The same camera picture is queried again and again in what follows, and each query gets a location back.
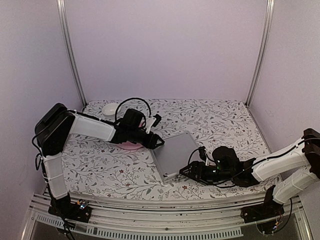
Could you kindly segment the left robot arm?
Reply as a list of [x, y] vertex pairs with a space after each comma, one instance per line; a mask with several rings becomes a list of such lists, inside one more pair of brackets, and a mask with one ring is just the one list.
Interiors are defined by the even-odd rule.
[[99, 141], [106, 145], [131, 143], [155, 150], [165, 141], [152, 130], [162, 120], [153, 114], [148, 104], [147, 114], [128, 108], [119, 116], [122, 104], [115, 108], [113, 120], [107, 120], [56, 103], [35, 125], [31, 144], [37, 149], [36, 168], [48, 184], [51, 198], [56, 201], [55, 209], [63, 216], [74, 213], [74, 205], [68, 201], [69, 190], [65, 183], [63, 154], [72, 143]]

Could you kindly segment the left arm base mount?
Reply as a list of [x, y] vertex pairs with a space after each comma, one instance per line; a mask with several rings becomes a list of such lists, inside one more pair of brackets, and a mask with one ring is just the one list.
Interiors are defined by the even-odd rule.
[[83, 201], [72, 203], [69, 199], [51, 200], [48, 213], [61, 217], [63, 220], [74, 220], [82, 223], [88, 223], [92, 208], [86, 205]]

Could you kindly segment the aluminium poker case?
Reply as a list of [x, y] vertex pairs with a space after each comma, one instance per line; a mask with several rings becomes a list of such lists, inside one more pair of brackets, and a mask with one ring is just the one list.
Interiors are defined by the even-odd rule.
[[191, 153], [198, 148], [186, 131], [164, 139], [164, 144], [151, 150], [151, 156], [164, 185], [180, 180], [180, 169], [188, 165]]

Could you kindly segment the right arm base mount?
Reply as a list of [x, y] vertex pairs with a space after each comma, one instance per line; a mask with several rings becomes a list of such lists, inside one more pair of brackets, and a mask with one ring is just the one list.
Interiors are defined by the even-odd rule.
[[266, 206], [263, 203], [243, 207], [240, 210], [240, 216], [245, 223], [258, 222], [273, 218], [271, 221], [256, 224], [257, 230], [263, 235], [272, 235], [278, 229], [285, 213], [282, 205]]

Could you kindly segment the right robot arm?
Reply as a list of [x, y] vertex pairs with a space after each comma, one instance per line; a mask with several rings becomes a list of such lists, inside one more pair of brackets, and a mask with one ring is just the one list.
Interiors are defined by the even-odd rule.
[[307, 128], [293, 144], [270, 155], [240, 161], [233, 148], [220, 146], [208, 157], [206, 148], [197, 149], [200, 161], [188, 161], [179, 174], [205, 186], [219, 186], [231, 181], [235, 186], [248, 188], [266, 179], [298, 168], [284, 182], [274, 186], [271, 198], [259, 206], [262, 218], [269, 218], [285, 203], [320, 179], [320, 134]]

